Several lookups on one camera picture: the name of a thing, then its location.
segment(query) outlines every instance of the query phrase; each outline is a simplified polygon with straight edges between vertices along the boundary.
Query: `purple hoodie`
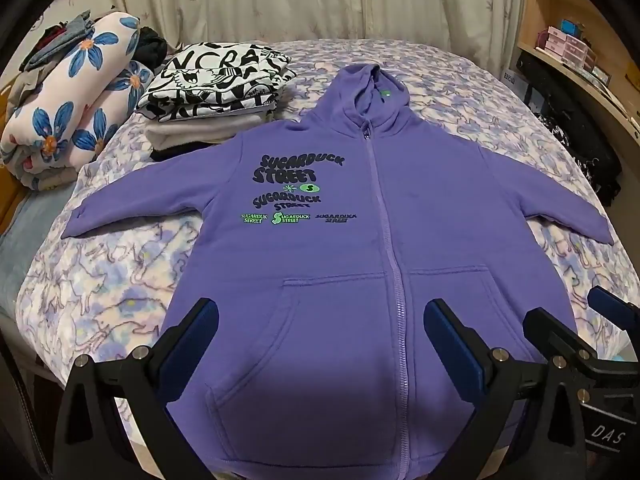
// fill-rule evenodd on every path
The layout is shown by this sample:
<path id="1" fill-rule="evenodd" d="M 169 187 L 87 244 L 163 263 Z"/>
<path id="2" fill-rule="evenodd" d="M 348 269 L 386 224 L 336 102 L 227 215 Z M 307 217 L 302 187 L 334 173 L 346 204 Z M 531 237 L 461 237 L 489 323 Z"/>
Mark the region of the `purple hoodie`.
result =
<path id="1" fill-rule="evenodd" d="M 422 326 L 444 298 L 490 347 L 545 307 L 575 330 L 526 219 L 612 243 L 593 205 L 418 118 L 374 65 L 341 70 L 302 122 L 133 171 L 75 209 L 64 237 L 199 211 L 163 329 L 201 297 L 220 329 L 169 411 L 203 462 L 253 480 L 416 478 L 472 413 Z"/>

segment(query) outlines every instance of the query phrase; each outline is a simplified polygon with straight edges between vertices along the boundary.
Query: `metal screw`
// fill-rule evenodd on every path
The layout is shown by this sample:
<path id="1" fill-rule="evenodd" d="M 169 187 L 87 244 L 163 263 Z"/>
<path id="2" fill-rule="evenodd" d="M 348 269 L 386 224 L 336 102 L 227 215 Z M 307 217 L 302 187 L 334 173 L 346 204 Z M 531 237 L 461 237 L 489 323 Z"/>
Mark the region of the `metal screw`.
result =
<path id="1" fill-rule="evenodd" d="M 552 363 L 556 366 L 556 368 L 564 368 L 566 366 L 566 359 L 561 355 L 555 355 L 553 359 L 551 359 Z"/>
<path id="2" fill-rule="evenodd" d="M 590 399 L 591 396 L 587 390 L 585 390 L 584 388 L 580 388 L 578 390 L 578 400 L 580 400 L 581 403 L 584 404 L 585 402 L 589 402 Z"/>
<path id="3" fill-rule="evenodd" d="M 76 360 L 74 361 L 74 364 L 78 368 L 82 368 L 88 362 L 89 362 L 89 356 L 87 354 L 82 354 L 82 355 L 79 355 L 78 357 L 76 357 Z"/>
<path id="4" fill-rule="evenodd" d="M 507 352 L 504 348 L 494 348 L 491 352 L 491 355 L 494 356 L 496 361 L 504 362 L 509 358 L 509 352 Z"/>
<path id="5" fill-rule="evenodd" d="M 144 359 L 149 355 L 149 347 L 148 346 L 136 346 L 131 352 L 131 355 L 134 359 Z"/>

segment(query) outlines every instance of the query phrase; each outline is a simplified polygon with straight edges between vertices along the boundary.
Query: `hoodie pocket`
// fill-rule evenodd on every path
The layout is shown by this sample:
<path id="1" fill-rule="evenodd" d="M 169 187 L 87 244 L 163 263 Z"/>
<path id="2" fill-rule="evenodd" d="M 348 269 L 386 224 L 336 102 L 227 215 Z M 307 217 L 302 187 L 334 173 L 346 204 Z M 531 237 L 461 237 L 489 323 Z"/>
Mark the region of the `hoodie pocket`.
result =
<path id="1" fill-rule="evenodd" d="M 414 270 L 410 273 L 414 304 L 415 405 L 411 417 L 412 457 L 444 452 L 473 412 L 453 387 L 424 331 L 424 307 L 442 298 L 462 324 L 471 327 L 489 348 L 502 347 L 516 359 L 531 361 L 522 328 L 485 266 Z"/>
<path id="2" fill-rule="evenodd" d="M 241 369 L 210 389 L 229 458 L 281 466 L 389 462 L 395 368 L 382 274 L 286 280 Z"/>

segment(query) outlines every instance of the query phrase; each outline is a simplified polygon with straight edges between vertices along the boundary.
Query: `beige curtain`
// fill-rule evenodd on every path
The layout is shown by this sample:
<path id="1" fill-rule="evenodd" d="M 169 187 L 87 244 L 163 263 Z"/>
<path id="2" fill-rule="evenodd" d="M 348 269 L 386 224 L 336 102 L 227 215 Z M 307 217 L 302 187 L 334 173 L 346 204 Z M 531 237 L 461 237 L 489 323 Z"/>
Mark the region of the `beige curtain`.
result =
<path id="1" fill-rule="evenodd" d="M 169 44 L 390 38 L 508 65 L 522 0 L 114 0 Z"/>

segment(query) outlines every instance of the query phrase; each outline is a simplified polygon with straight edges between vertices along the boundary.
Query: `blue box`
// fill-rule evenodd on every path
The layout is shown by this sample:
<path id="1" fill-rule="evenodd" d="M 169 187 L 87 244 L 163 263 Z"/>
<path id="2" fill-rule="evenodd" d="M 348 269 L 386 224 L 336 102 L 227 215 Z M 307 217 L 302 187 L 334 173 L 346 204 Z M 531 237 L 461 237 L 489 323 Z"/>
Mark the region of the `blue box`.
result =
<path id="1" fill-rule="evenodd" d="M 565 34 L 569 34 L 570 36 L 578 39 L 580 39 L 582 35 L 580 27 L 575 25 L 575 23 L 570 22 L 569 20 L 562 20 L 562 23 L 560 24 L 560 30 L 562 30 Z"/>

